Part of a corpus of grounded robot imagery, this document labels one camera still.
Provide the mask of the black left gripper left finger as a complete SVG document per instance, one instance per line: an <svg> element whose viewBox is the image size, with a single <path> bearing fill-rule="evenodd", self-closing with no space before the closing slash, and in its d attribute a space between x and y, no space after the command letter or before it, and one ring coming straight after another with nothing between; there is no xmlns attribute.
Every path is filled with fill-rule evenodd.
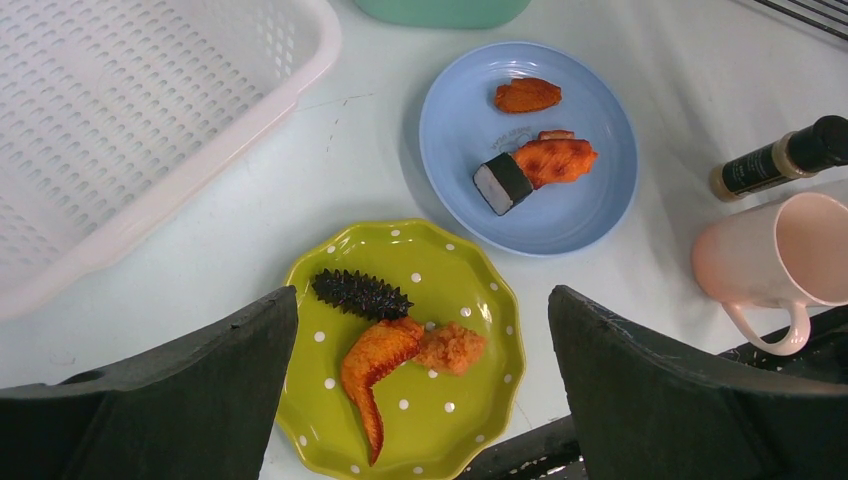
<svg viewBox="0 0 848 480"><path fill-rule="evenodd" d="M279 288L154 349L1 392L5 479L255 479L298 328Z"/></svg>

